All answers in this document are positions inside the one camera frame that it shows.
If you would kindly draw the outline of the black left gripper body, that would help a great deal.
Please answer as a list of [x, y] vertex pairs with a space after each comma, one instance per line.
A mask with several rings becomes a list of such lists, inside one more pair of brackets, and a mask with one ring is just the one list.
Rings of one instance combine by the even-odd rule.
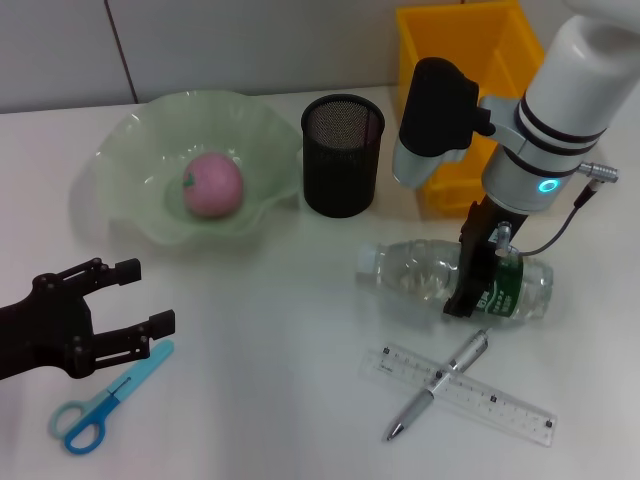
[[91, 311], [57, 274], [34, 278], [29, 295], [1, 309], [1, 378], [56, 367], [74, 379], [96, 370]]

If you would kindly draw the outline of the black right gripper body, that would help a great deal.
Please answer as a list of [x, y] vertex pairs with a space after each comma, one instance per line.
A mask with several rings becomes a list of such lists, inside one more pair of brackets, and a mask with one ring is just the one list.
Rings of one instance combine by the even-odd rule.
[[489, 196], [480, 203], [474, 202], [461, 228], [460, 284], [488, 285], [499, 263], [495, 242], [491, 240], [494, 231], [501, 222], [507, 222], [513, 238], [525, 220], [525, 215], [502, 208]]

